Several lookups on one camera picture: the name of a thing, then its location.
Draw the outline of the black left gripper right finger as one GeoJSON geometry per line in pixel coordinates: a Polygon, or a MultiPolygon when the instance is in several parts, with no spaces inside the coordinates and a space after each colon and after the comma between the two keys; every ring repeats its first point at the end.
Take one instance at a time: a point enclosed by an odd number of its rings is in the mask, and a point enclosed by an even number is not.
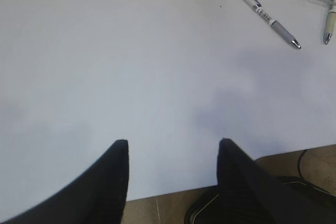
{"type": "Polygon", "coordinates": [[[229,138],[219,142],[217,181],[228,223],[335,223],[335,196],[269,175],[229,138]]]}

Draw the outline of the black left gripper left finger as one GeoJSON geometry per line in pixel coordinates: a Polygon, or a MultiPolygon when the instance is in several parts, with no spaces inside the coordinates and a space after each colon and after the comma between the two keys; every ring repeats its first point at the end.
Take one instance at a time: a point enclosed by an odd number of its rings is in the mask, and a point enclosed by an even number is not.
{"type": "Polygon", "coordinates": [[[121,223],[128,184],[128,141],[117,140],[69,185],[6,223],[121,223]]]}

